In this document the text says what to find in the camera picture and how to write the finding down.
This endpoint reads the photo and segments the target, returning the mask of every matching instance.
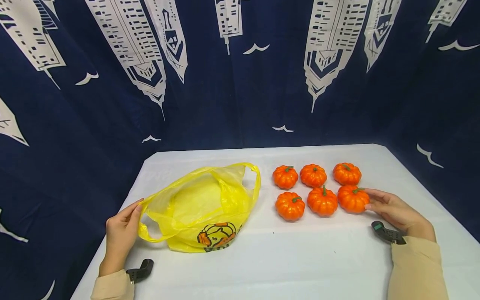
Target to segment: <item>cartoon duck print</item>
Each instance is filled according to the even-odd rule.
[[[205,252],[224,249],[235,238],[237,229],[232,223],[216,223],[205,226],[197,241],[205,246]]]

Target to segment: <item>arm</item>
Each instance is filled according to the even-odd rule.
[[[135,285],[130,277],[121,270],[95,280],[91,300],[133,300]]]
[[[388,300],[448,300],[440,247],[432,224],[396,195],[365,189],[365,206],[407,233],[405,245],[392,245]]]
[[[438,244],[409,236],[404,239],[406,245],[392,245],[388,300],[448,300]]]
[[[129,205],[107,220],[107,250],[100,264],[91,300],[133,300],[135,285],[124,270],[125,260],[135,243],[142,207]]]

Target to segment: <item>pumpkin stem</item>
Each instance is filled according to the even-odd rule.
[[[355,190],[353,190],[352,192],[356,195],[358,191],[363,191],[364,188],[357,188]]]

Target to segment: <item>navy blue curtain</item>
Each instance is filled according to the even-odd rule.
[[[0,2],[2,299],[68,299],[158,151],[386,145],[480,240],[478,1],[239,1]]]

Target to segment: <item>white tablecloth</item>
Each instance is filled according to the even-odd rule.
[[[139,267],[144,258],[153,259],[155,265],[150,277],[136,285],[135,299],[386,299],[392,262],[390,246],[378,240],[370,227],[376,215],[350,215],[339,207],[333,217],[320,218],[307,207],[301,220],[287,223],[274,208],[282,192],[272,182],[277,166],[295,166],[299,172],[306,164],[319,164],[327,171],[327,188],[336,192],[339,185],[331,172],[341,162],[360,168],[360,186],[395,193],[427,217],[442,249],[450,299],[480,299],[480,244],[382,146],[156,153],[144,162],[122,208],[194,169],[244,161],[258,165],[262,188],[250,219],[232,245],[221,251],[186,254],[170,251],[165,243],[138,239],[126,268]],[[247,173],[252,184],[254,175]],[[291,191],[306,201],[310,189],[299,181]],[[105,239],[72,299],[90,295],[104,253]]]

